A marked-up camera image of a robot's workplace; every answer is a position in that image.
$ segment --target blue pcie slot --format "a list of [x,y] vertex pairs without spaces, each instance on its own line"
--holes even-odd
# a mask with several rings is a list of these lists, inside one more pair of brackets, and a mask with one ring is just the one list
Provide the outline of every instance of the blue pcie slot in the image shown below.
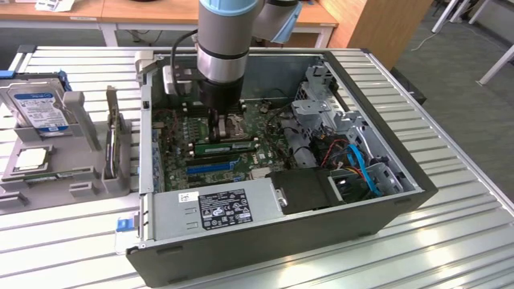
[[188,167],[185,170],[185,174],[190,175],[193,173],[211,173],[217,172],[220,170],[231,170],[231,164],[211,164],[209,166],[200,166],[200,167]]

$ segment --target wooden cabinet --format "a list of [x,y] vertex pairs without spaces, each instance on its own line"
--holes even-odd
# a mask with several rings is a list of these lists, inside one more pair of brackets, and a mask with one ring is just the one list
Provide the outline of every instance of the wooden cabinet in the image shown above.
[[367,48],[395,65],[432,0],[319,0],[336,19],[328,47]]

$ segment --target blue hard drive label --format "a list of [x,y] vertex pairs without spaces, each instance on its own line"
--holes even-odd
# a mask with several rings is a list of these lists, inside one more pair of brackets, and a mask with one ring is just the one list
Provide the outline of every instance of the blue hard drive label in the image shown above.
[[22,115],[40,131],[56,132],[68,128],[68,121],[53,94],[24,93],[14,95],[14,99]]

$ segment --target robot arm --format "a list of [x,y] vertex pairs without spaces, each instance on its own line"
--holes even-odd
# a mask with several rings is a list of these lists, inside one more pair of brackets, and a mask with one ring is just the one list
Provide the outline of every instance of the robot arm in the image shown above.
[[200,0],[196,65],[212,140],[223,137],[220,122],[240,98],[251,37],[285,42],[300,10],[297,0]]

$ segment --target power supply label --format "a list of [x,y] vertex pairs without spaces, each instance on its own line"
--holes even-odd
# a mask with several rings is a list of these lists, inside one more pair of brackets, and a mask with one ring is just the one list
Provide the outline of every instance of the power supply label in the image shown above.
[[14,99],[22,114],[40,131],[62,131],[68,128],[68,121],[56,107],[56,99],[50,93],[17,94]]
[[201,227],[205,230],[252,222],[244,190],[198,196]]

